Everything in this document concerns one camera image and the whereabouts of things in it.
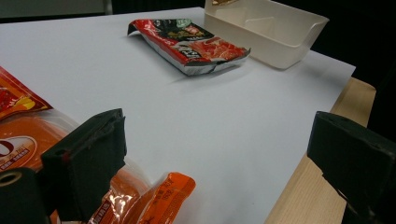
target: crumpled snack bag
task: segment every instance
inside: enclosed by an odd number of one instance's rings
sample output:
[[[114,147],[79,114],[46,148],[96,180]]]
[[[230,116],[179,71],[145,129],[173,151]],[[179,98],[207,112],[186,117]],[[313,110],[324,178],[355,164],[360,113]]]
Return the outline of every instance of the crumpled snack bag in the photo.
[[[241,65],[250,54],[250,49],[237,47],[190,19],[135,20],[128,26],[128,35],[136,31],[161,56],[188,76]]]

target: product label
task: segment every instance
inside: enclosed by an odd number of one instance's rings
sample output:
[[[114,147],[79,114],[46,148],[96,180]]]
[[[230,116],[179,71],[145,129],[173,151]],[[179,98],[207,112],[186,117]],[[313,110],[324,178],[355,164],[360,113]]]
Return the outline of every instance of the product label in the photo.
[[[23,166],[37,149],[37,142],[29,136],[0,139],[0,171]]]
[[[112,223],[114,216],[114,208],[109,200],[104,200],[100,208],[93,215],[90,220],[90,224],[98,224],[98,223]]]
[[[181,173],[169,173],[156,188],[153,199],[139,220],[139,224],[172,223],[178,209],[195,188],[195,181]]]

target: white table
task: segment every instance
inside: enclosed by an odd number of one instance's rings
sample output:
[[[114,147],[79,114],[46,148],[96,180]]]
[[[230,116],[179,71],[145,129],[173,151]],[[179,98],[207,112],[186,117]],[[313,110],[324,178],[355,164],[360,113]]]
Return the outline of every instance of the white table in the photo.
[[[82,123],[121,107],[128,158],[151,182],[194,178],[176,223],[263,223],[306,152],[316,111],[330,111],[354,66],[308,52],[278,71],[248,59],[186,77],[130,21],[190,18],[202,8],[0,24],[0,65]]]

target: snack bag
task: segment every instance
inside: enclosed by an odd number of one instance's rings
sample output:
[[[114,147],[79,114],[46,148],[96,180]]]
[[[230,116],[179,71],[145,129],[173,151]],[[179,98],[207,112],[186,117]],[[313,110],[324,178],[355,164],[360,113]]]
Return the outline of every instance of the snack bag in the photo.
[[[51,108],[46,101],[0,66],[0,119],[16,113]]]
[[[0,171],[17,167],[41,169],[40,156],[75,127],[70,121],[58,123],[65,116],[51,110],[29,116],[15,116],[0,122]]]
[[[250,53],[214,36],[190,19],[135,20],[129,24],[128,35],[135,31],[188,76],[240,65]]]
[[[195,188],[195,181],[181,173],[168,173],[150,187],[127,165],[113,177],[110,185],[102,206],[89,224],[171,224]]]

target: red package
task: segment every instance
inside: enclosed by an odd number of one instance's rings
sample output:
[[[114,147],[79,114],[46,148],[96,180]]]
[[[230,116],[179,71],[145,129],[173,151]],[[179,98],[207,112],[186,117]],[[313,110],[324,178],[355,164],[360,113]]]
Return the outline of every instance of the red package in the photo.
[[[51,108],[50,104],[0,66],[0,119],[16,113]]]
[[[128,35],[135,31],[188,76],[240,65],[250,53],[250,50],[214,36],[189,19],[135,20],[129,24]]]

